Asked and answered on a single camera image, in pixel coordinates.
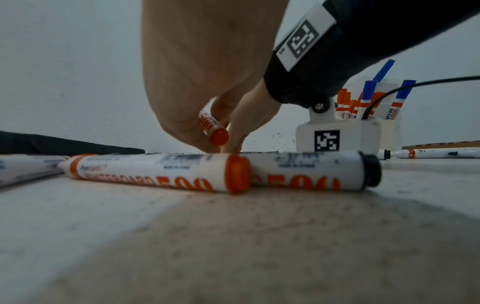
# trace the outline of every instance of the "hand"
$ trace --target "hand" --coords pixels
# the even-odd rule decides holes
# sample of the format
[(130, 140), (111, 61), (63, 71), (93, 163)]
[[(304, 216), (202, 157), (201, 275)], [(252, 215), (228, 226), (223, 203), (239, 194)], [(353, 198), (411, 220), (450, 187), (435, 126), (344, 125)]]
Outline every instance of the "hand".
[(218, 152), (198, 119), (207, 102), (228, 119), (262, 78), (288, 0), (144, 0), (143, 77), (160, 126)]
[(230, 140), (222, 147), (222, 152), (238, 153), (242, 149), (245, 138), (260, 128), (279, 112), (282, 104), (273, 99), (268, 92), (263, 78), (249, 93), (245, 94), (238, 106), (230, 115)]

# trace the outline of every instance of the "white wall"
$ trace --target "white wall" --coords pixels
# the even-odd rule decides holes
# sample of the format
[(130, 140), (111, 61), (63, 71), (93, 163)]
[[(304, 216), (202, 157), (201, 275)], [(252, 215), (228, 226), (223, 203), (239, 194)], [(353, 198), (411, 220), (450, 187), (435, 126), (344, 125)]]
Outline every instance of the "white wall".
[[(315, 0), (291, 0), (278, 40)], [(395, 57), (389, 74), (422, 80), (480, 74), (480, 17)], [(149, 109), (140, 58), (140, 2), (0, 2), (0, 130), (157, 152), (193, 152)], [(367, 69), (375, 74), (376, 65)], [(480, 139), (478, 83), (417, 89), (405, 104), (403, 143)], [(248, 151), (294, 150), (308, 112), (283, 106), (246, 139)]]

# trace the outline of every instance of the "table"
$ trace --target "table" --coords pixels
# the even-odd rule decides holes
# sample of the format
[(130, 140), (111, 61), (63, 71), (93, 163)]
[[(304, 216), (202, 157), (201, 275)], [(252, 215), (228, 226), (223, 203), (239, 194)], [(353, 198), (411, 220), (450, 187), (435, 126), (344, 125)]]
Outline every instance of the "table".
[(0, 302), (478, 303), (479, 164), (389, 160), (363, 193), (8, 188)]

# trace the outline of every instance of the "blue marker cap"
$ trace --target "blue marker cap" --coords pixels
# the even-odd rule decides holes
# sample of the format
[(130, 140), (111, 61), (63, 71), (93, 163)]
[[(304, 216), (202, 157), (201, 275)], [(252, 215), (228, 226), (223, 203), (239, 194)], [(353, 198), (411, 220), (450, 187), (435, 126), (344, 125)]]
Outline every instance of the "blue marker cap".
[(382, 81), (382, 79), (385, 77), (385, 75), (390, 71), (390, 69), (392, 68), (392, 66), (394, 65), (395, 63), (395, 60), (393, 59), (389, 59), (387, 62), (385, 62), (385, 64), (383, 65), (383, 67), (380, 69), (380, 71), (375, 75), (375, 77), (373, 78), (373, 80), (376, 80), (378, 82)]
[[(417, 81), (416, 80), (404, 80), (402, 83), (401, 83), (401, 88), (402, 87), (406, 87), (406, 86), (411, 86), (411, 85), (414, 85)], [(409, 88), (409, 89), (406, 89), (406, 90), (402, 90), (400, 92), (398, 92), (396, 94), (396, 98), (397, 99), (407, 99), (407, 97), (409, 96), (410, 92), (412, 91), (413, 88)]]
[(361, 98), (363, 100), (371, 100), (372, 96), (374, 95), (375, 92), (375, 87), (377, 86), (377, 81), (376, 80), (368, 80), (365, 81), (365, 85), (363, 86), (363, 94)]

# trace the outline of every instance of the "black cable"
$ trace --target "black cable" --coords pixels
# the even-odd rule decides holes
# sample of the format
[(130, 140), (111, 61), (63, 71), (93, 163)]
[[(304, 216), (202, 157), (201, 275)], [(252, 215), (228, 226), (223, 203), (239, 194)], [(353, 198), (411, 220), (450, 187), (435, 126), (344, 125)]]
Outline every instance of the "black cable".
[(445, 79), (437, 79), (437, 80), (430, 80), (430, 81), (424, 81), (424, 82), (418, 82), (416, 84), (410, 85), (410, 86), (405, 86), (405, 87), (400, 87), (396, 88), (394, 90), (391, 90), (387, 93), (385, 93), (383, 96), (375, 100), (371, 105), (369, 105), (368, 108), (365, 109), (365, 113), (362, 115), (361, 119), (366, 120), (369, 118), (370, 112), (374, 109), (374, 107), (382, 101), (385, 97), (392, 95), (393, 93), (400, 92), (406, 89), (410, 88), (415, 88), (415, 87), (423, 87), (423, 86), (428, 86), (428, 85), (436, 85), (436, 84), (441, 84), (441, 83), (449, 83), (449, 82), (461, 82), (461, 81), (470, 81), (470, 80), (480, 80), (480, 75), (477, 76), (468, 76), (468, 77), (458, 77), (458, 78), (445, 78)]

